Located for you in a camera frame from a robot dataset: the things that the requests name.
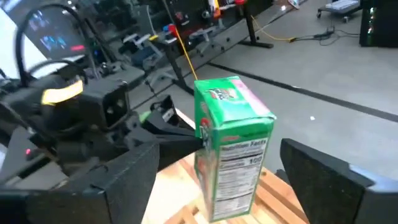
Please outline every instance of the nutrition facts label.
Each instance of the nutrition facts label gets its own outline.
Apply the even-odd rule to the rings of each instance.
[[[221,146],[214,220],[249,210],[267,141],[262,138]]]

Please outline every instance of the wooden table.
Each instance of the wooden table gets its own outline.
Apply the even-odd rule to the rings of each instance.
[[[192,128],[195,123],[177,110]],[[179,160],[156,176],[143,224],[208,223],[199,181],[193,170],[194,155]],[[263,168],[251,214],[216,223],[309,223],[293,189]]]

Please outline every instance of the desk leg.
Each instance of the desk leg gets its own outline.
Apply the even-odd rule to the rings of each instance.
[[[267,48],[267,49],[273,48],[274,44],[257,42],[256,33],[253,28],[253,21],[252,21],[251,14],[249,12],[249,7],[248,7],[247,3],[243,5],[243,16],[246,19],[246,25],[248,26],[250,41],[242,40],[242,41],[240,41],[239,44],[246,45],[246,46],[252,46],[252,47],[263,47],[263,48]]]
[[[178,80],[173,80],[173,83],[176,84],[178,87],[180,87],[182,90],[186,91],[187,93],[191,94],[193,96],[193,89],[190,88],[187,83],[185,83],[184,77],[181,72],[181,68],[177,65],[177,62],[175,61],[175,57],[172,52],[172,47],[167,46],[166,50],[166,57],[169,60],[170,64],[172,65],[173,71],[175,72],[175,75],[177,76]]]

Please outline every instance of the green cereal box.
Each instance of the green cereal box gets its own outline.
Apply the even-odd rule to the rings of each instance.
[[[250,212],[276,117],[239,77],[195,81],[195,154],[208,219]]]

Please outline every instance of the yellow cable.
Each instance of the yellow cable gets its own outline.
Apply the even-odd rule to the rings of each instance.
[[[181,37],[180,37],[180,33],[178,32],[177,28],[175,28],[175,33],[177,34],[178,41],[179,41],[180,44],[181,44],[182,50],[184,51],[185,57],[186,57],[187,60],[188,60],[189,66],[191,67],[192,74],[193,74],[193,76],[195,77],[195,80],[198,80],[198,77],[197,77],[197,74],[196,74],[196,72],[195,72],[195,69],[193,68],[193,65],[192,65],[192,63],[191,63],[191,59],[189,58],[189,55],[188,55],[188,53],[187,53],[187,50],[185,50],[184,43],[182,42],[182,39],[181,39]]]
[[[257,20],[251,16],[251,18],[253,19],[254,23],[256,24],[257,28],[264,33],[266,36],[268,36],[269,38],[271,38],[272,40],[278,40],[278,41],[291,41],[293,39],[295,39],[295,37],[291,37],[291,38],[278,38],[278,37],[273,37],[271,35],[269,35],[266,31],[264,31],[264,28],[261,28],[260,25],[258,24]]]

